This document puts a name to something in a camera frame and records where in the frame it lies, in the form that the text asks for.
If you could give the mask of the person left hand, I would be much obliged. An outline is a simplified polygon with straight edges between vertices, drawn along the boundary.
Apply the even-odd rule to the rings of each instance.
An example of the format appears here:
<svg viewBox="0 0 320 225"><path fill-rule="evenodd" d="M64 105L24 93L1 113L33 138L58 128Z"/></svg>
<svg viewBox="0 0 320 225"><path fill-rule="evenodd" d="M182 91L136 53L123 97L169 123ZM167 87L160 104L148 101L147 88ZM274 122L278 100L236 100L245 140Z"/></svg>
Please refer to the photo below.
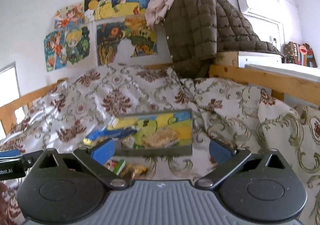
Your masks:
<svg viewBox="0 0 320 225"><path fill-rule="evenodd" d="M3 182L0 182L0 195L3 199L9 195L9 189Z"/></svg>

